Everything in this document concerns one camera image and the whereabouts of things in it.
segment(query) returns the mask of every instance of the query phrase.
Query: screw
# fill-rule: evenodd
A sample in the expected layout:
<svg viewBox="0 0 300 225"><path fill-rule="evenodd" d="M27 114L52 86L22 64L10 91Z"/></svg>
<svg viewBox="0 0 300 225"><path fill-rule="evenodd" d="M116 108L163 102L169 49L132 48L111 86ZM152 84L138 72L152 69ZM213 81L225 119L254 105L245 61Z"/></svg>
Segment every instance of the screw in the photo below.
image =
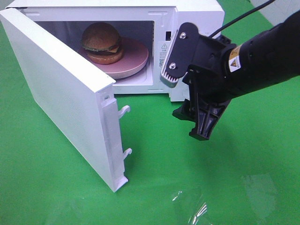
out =
<svg viewBox="0 0 300 225"><path fill-rule="evenodd" d="M185 32L182 32L179 36L180 39L185 39L187 37L187 34Z"/></svg>
<svg viewBox="0 0 300 225"><path fill-rule="evenodd" d="M171 62L169 65L169 69L175 69L175 68L176 68L175 62Z"/></svg>

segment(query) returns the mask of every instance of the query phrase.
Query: burger patty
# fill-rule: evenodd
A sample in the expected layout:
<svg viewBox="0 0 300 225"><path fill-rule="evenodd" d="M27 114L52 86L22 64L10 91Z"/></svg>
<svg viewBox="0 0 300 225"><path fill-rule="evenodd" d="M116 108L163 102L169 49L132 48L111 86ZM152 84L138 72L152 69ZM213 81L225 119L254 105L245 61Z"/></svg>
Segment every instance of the burger patty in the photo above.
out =
<svg viewBox="0 0 300 225"><path fill-rule="evenodd" d="M88 52L90 52L91 54L94 55L116 55L121 51L122 46L120 45L117 52L108 52L108 51L103 51L103 50L99 50L99 51L91 51L91 50L87 50Z"/></svg>

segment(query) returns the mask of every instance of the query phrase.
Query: warning label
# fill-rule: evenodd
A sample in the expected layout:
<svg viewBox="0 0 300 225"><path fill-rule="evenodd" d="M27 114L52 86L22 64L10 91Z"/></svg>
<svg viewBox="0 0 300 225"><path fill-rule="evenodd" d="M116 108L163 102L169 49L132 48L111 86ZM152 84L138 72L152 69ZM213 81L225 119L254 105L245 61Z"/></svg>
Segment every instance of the warning label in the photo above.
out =
<svg viewBox="0 0 300 225"><path fill-rule="evenodd" d="M166 43L164 41L159 42L160 48L159 48L159 55L158 55L158 60L159 60L158 66L160 68L163 67L165 58L167 56L167 52L168 52L168 45L167 44L169 44L169 43Z"/></svg>
<svg viewBox="0 0 300 225"><path fill-rule="evenodd" d="M229 66L230 72L234 72L241 68L240 47L241 47L241 45L234 48L229 55L228 66Z"/></svg>

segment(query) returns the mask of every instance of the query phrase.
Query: pink turntable plate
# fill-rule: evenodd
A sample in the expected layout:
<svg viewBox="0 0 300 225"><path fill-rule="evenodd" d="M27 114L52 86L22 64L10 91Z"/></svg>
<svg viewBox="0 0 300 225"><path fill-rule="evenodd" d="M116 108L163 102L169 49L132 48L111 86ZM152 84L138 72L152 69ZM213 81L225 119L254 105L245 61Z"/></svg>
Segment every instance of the pink turntable plate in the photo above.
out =
<svg viewBox="0 0 300 225"><path fill-rule="evenodd" d="M123 58L109 65L93 62L82 47L78 50L78 53L113 79L121 79L132 76L143 69L149 56L146 46L137 40L122 37L122 46L124 48Z"/></svg>

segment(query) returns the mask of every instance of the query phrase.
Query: yellow warning sticker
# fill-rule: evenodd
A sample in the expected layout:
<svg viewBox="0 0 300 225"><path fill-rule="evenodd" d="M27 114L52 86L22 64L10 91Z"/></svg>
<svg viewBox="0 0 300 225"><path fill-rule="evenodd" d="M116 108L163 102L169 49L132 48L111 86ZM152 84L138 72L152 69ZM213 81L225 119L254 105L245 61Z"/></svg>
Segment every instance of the yellow warning sticker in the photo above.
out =
<svg viewBox="0 0 300 225"><path fill-rule="evenodd" d="M241 68L240 47L241 47L241 45L234 48L229 55L228 65L229 65L230 72L234 72Z"/></svg>

